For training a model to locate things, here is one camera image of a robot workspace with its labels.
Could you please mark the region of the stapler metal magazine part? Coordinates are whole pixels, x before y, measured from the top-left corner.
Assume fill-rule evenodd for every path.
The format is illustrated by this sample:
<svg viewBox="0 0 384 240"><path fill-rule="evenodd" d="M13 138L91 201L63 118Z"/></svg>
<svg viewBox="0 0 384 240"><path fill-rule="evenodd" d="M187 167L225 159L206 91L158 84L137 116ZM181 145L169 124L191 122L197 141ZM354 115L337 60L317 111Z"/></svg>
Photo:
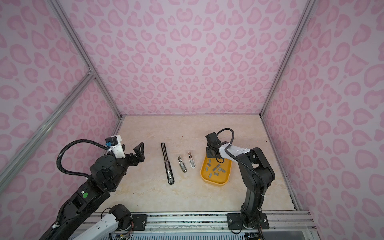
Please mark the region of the stapler metal magazine part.
<svg viewBox="0 0 384 240"><path fill-rule="evenodd" d="M178 156L178 162L179 162L179 166L180 166L182 172L186 173L187 168L186 168L186 165L184 164L184 161L182 160L181 156Z"/></svg>

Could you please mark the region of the black stapler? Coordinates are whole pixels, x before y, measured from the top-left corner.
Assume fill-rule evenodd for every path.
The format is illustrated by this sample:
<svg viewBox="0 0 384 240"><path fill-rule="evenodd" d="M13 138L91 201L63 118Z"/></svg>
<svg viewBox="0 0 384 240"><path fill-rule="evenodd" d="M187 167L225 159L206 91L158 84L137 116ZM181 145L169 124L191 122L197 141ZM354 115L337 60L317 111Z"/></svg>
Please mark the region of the black stapler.
<svg viewBox="0 0 384 240"><path fill-rule="evenodd" d="M167 174L167 180L169 185L173 185L175 183L175 178L173 175L172 167L168 158L167 154L167 149L166 149L166 144L161 143L161 149L164 157L164 162L165 162L165 169L166 169L166 174Z"/></svg>

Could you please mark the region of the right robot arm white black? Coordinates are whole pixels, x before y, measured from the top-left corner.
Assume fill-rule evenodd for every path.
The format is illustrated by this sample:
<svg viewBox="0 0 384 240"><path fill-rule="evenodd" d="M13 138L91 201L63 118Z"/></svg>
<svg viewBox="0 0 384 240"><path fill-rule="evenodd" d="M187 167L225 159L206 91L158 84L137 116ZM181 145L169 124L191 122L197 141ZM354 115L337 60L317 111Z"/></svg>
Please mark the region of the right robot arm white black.
<svg viewBox="0 0 384 240"><path fill-rule="evenodd" d="M218 134L206 135L206 152L215 160L230 160L239 165L242 180L247 188L245 201L237 217L228 217L230 230L270 228L267 215L262 212L266 192L275 180L275 172L260 148L244 149L233 142L222 142Z"/></svg>

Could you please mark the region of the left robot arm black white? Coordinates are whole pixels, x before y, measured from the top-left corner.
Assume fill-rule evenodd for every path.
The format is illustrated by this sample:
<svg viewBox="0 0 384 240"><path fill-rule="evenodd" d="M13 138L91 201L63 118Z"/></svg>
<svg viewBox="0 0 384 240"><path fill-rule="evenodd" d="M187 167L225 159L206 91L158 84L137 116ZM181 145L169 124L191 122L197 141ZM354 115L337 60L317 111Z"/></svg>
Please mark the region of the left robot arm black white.
<svg viewBox="0 0 384 240"><path fill-rule="evenodd" d="M65 153L74 145L89 143L107 151L90 167L90 174L70 171L62 164ZM41 236L42 240L67 240L99 207L115 192L127 174L129 167L144 162L144 143L138 144L134 152L125 154L125 145L119 144L115 137L106 139L106 145L95 141L80 139L67 144L57 157L60 172L85 177L87 180L60 207L55 222Z"/></svg>

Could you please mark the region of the yellow plastic tray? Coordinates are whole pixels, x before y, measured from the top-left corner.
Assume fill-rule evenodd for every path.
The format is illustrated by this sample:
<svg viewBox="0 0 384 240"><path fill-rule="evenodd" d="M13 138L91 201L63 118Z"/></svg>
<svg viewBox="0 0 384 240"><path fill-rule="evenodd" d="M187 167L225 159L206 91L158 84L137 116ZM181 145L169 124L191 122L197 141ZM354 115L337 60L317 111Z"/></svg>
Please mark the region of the yellow plastic tray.
<svg viewBox="0 0 384 240"><path fill-rule="evenodd" d="M208 184L224 186L229 181L231 168L232 161L228 159L219 163L215 158L206 156L201 168L201 178Z"/></svg>

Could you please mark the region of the aluminium frame rail left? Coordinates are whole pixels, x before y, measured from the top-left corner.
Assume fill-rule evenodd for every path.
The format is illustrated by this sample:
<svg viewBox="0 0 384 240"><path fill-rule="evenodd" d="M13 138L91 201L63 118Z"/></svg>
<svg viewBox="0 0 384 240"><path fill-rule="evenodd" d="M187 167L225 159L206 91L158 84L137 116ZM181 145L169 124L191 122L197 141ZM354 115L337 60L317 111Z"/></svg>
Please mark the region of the aluminium frame rail left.
<svg viewBox="0 0 384 240"><path fill-rule="evenodd" d="M92 62L90 54L87 52L84 43L81 41L79 35L75 31L73 24L70 21L69 15L65 12L64 7L60 1L42 1L45 9L50 7L49 14L56 15L55 19L60 23L60 26L65 30L69 42L72 43L73 48L76 50L77 55L84 62L87 72L84 74L81 81L73 87L73 89L56 105L52 113L45 118L39 127L34 131L31 137L23 144L18 152L12 155L10 162L5 165L4 170L1 172L1 193L10 185L16 175L22 170L30 156L40 147L42 142L47 138L49 133L53 130L59 121L64 117L68 110L73 106L81 93L85 90L91 82L96 82L101 90L104 98L117 116L118 121L123 118L123 115L118 110L111 94L103 83L102 78L96 70L95 64Z"/></svg>

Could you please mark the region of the aluminium frame rail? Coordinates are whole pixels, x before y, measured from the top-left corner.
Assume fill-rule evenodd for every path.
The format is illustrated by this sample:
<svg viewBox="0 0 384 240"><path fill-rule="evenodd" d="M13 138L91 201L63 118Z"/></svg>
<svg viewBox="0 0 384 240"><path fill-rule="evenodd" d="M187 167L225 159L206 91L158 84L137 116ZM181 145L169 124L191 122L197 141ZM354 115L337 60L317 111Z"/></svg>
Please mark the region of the aluminium frame rail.
<svg viewBox="0 0 384 240"><path fill-rule="evenodd" d="M266 115L266 112L268 110L268 107L272 101L272 97L278 87L278 84L280 80L282 79L283 73L285 72L287 66L289 65L289 62L295 52L295 49L300 42L300 39L302 35L305 32L306 27L309 24L309 21L316 11L317 5L319 1L316 0L310 0L306 2L305 8L303 10L303 13L301 17L299 18L299 22L295 30L293 31L292 37L289 40L289 44L287 49L285 50L285 54L282 58L282 61L279 65L278 71L275 75L275 78L272 82L271 88L267 94L266 101L262 107L262 110L260 112L260 118L263 119Z"/></svg>
<svg viewBox="0 0 384 240"><path fill-rule="evenodd" d="M70 21L69 15L65 12L64 7L60 1L42 1L45 9L50 7L49 14L56 15L55 19L60 23L60 26L65 30L69 42L72 43L73 48L76 50L77 55L84 62L87 72L84 74L81 81L73 87L73 89L56 105L52 113L45 118L39 127L34 131L31 137L23 144L18 152L12 155L10 162L5 165L4 170L1 172L1 193L10 185L16 175L22 170L30 156L40 147L42 142L47 138L49 133L53 130L59 121L64 117L68 110L73 106L81 93L85 90L91 82L96 82L101 90L104 98L117 116L118 121L123 118L123 115L118 110L111 94L103 83L102 78L96 70L95 64L92 62L90 54L87 52L84 43L81 41L79 35L75 31L73 24Z"/></svg>

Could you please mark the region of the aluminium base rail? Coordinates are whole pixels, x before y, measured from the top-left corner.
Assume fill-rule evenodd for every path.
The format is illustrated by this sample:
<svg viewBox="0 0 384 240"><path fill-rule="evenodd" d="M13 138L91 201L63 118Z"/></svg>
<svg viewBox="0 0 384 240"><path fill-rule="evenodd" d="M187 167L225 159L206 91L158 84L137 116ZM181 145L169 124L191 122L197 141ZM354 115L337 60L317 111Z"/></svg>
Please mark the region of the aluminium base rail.
<svg viewBox="0 0 384 240"><path fill-rule="evenodd" d="M112 219L92 214L72 240L318 240L306 211L265 211L261 233L241 225L240 212L136 212L132 230L113 230Z"/></svg>

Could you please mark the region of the aluminium frame rail right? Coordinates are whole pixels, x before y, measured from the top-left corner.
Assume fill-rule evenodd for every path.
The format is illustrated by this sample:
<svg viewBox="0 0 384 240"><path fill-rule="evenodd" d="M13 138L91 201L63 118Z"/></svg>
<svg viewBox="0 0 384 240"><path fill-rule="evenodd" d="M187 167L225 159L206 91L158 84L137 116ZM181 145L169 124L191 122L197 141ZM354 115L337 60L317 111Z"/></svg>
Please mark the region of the aluminium frame rail right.
<svg viewBox="0 0 384 240"><path fill-rule="evenodd" d="M285 50L285 54L282 58L282 61L279 65L278 71L275 75L275 78L272 82L271 88L267 94L266 101L262 107L262 110L260 112L260 118L263 119L266 115L266 112L268 110L268 107L272 101L272 97L278 87L278 84L280 80L282 79L283 73L285 72L287 66L289 65L289 62L295 52L295 49L300 42L300 39L302 35L305 32L306 27L309 24L309 21L316 11L317 5L319 1L316 0L310 0L306 2L305 8L303 10L303 13L301 17L299 18L299 22L295 30L293 31L292 37L289 40L289 44L287 49Z"/></svg>

